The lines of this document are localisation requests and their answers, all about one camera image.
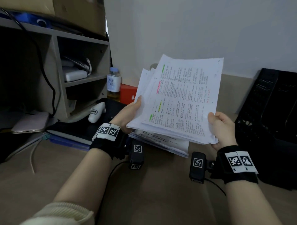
right hand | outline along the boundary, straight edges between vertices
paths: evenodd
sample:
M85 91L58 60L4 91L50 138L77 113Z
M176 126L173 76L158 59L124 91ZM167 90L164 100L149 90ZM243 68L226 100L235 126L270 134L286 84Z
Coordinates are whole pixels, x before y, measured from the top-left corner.
M212 125L212 133L219 140L218 143L211 146L215 150L220 150L223 147L230 145L238 145L235 139L235 123L222 112L212 112L208 114L208 122Z

white wall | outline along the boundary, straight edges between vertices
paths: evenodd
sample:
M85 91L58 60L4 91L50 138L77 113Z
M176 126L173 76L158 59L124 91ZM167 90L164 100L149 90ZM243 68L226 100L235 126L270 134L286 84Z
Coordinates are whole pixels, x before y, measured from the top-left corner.
M224 74L297 72L296 0L105 0L113 65L137 86L142 68L224 57Z

forearm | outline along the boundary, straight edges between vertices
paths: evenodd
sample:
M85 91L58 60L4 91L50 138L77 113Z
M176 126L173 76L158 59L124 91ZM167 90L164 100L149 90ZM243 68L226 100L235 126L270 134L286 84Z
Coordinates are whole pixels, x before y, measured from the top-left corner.
M226 184L232 224L282 224L258 184L246 180Z
M108 179L111 157L93 148L56 195L54 202L70 202L97 212Z

left hand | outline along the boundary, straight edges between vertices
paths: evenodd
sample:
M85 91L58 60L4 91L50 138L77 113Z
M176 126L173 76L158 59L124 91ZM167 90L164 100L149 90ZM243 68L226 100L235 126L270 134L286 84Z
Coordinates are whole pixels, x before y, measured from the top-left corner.
M126 125L135 117L136 111L139 109L140 105L141 95L135 103L131 102L129 105L125 106L109 123L120 126L125 134L131 133L133 129L127 128Z

white remote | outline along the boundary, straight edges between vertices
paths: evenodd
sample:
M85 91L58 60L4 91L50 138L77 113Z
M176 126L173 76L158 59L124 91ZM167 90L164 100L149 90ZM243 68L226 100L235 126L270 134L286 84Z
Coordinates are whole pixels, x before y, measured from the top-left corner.
M97 105L95 105L92 108L92 111L89 115L89 121L91 123L95 123L98 121L98 119L100 118L102 113L105 113L106 109L105 109L105 103L104 102L100 102Z

